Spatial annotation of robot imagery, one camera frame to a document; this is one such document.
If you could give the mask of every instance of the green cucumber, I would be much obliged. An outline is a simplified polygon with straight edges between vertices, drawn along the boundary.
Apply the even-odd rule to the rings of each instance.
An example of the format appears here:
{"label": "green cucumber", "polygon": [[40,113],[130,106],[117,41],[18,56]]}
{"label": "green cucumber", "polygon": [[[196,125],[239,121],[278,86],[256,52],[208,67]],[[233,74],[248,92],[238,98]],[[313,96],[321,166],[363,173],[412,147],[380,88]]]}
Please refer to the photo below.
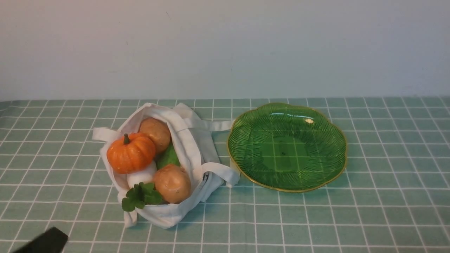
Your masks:
{"label": "green cucumber", "polygon": [[156,160],[156,169],[159,170],[171,163],[180,166],[180,161],[178,160],[172,141],[170,141],[167,149]]}

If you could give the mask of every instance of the pumpkin stem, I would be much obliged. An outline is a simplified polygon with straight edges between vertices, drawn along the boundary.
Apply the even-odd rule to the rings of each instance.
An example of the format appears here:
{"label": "pumpkin stem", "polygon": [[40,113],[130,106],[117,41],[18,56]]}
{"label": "pumpkin stem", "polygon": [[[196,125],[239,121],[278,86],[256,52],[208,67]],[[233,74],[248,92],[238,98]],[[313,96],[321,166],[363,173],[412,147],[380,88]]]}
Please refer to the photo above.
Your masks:
{"label": "pumpkin stem", "polygon": [[130,138],[128,138],[128,134],[123,135],[123,144],[127,145],[130,143]]}

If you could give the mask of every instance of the white tote bag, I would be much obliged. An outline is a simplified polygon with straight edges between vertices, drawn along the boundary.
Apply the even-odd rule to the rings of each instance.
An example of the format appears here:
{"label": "white tote bag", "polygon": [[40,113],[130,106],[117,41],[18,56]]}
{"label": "white tote bag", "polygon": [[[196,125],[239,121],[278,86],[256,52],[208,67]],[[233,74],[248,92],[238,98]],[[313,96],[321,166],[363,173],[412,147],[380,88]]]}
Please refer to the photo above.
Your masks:
{"label": "white tote bag", "polygon": [[137,132],[146,117],[159,119],[169,127],[175,152],[181,166],[187,171],[192,184],[189,198],[180,204],[146,205],[143,209],[124,212],[125,226],[137,223],[137,214],[161,228],[170,228],[181,221],[200,201],[204,202],[223,182],[233,187],[239,181],[236,169],[219,163],[212,141],[212,131],[229,130],[233,121],[210,122],[201,120],[188,106],[178,104],[173,109],[146,103],[134,112],[117,130],[94,128],[92,139],[106,141],[100,155],[114,186],[119,203],[129,190],[126,175],[117,174],[109,165],[106,152],[111,143],[125,133]]}

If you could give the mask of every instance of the white wall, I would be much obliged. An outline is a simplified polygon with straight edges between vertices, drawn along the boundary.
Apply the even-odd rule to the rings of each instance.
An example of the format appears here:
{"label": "white wall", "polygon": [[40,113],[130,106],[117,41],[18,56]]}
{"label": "white wall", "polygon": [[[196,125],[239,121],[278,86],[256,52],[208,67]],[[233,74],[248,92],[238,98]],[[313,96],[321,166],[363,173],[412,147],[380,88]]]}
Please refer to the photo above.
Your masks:
{"label": "white wall", "polygon": [[3,0],[0,100],[450,94],[450,0]]}

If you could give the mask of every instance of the gold plate rim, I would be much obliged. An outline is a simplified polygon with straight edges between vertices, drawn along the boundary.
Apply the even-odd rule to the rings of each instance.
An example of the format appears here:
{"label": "gold plate rim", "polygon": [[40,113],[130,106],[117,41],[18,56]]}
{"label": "gold plate rim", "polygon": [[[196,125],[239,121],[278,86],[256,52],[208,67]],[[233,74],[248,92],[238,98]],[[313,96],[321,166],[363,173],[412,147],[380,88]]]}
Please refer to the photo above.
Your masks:
{"label": "gold plate rim", "polygon": [[[345,163],[344,163],[344,166],[343,166],[343,168],[341,169],[341,171],[340,171],[334,178],[332,178],[332,179],[330,179],[330,180],[324,182],[323,184],[321,184],[321,185],[319,185],[319,186],[313,187],[313,188],[309,188],[309,189],[305,189],[305,190],[286,190],[286,189],[281,189],[281,188],[277,188],[277,187],[272,187],[272,186],[264,185],[264,184],[262,184],[262,183],[260,183],[260,182],[258,182],[258,181],[256,181],[256,180],[252,179],[251,177],[249,177],[249,176],[241,169],[241,167],[236,163],[236,161],[234,160],[233,156],[232,156],[231,153],[230,153],[229,141],[230,141],[230,135],[231,135],[231,132],[233,131],[233,128],[234,128],[234,124],[237,122],[237,120],[238,120],[240,117],[242,117],[242,116],[245,115],[246,113],[256,111],[256,110],[260,109],[261,107],[267,106],[267,105],[270,105],[270,104],[282,104],[282,105],[288,105],[288,106],[291,106],[291,107],[306,108],[306,109],[309,109],[309,110],[313,110],[313,111],[319,113],[320,115],[322,115],[322,117],[324,117],[324,118],[328,121],[328,123],[330,123],[331,125],[335,126],[335,127],[340,131],[340,133],[341,133],[342,136],[344,137],[344,141],[345,141]],[[318,111],[318,110],[316,110],[316,109],[314,109],[314,108],[311,108],[311,107],[308,107],[308,106],[286,104],[286,103],[281,103],[281,102],[267,103],[267,104],[264,104],[264,105],[261,105],[261,106],[255,108],[255,109],[252,109],[252,110],[249,110],[249,111],[246,111],[246,112],[240,114],[240,115],[234,120],[233,125],[231,126],[230,134],[228,134],[228,138],[227,138],[227,141],[226,141],[226,149],[227,149],[227,151],[228,151],[229,158],[230,158],[230,160],[233,162],[234,166],[239,170],[239,172],[241,172],[241,173],[242,173],[247,179],[249,179],[251,182],[253,182],[253,183],[255,183],[255,184],[259,185],[259,186],[262,186],[262,187],[264,187],[264,188],[268,188],[268,189],[272,189],[272,190],[277,190],[277,191],[281,191],[281,192],[290,192],[290,193],[303,193],[303,192],[312,191],[312,190],[318,189],[318,188],[320,188],[320,187],[322,187],[322,186],[324,186],[324,185],[326,185],[326,184],[328,184],[328,183],[333,182],[334,180],[336,180],[336,179],[337,179],[337,178],[345,171],[345,169],[347,168],[347,162],[348,162],[348,142],[347,142],[347,137],[345,136],[345,134],[343,133],[343,131],[341,130],[340,127],[338,127],[338,126],[336,126],[335,124],[333,124],[333,123],[330,121],[330,119],[328,119],[328,117],[325,116],[325,114],[321,113],[320,111]]]}

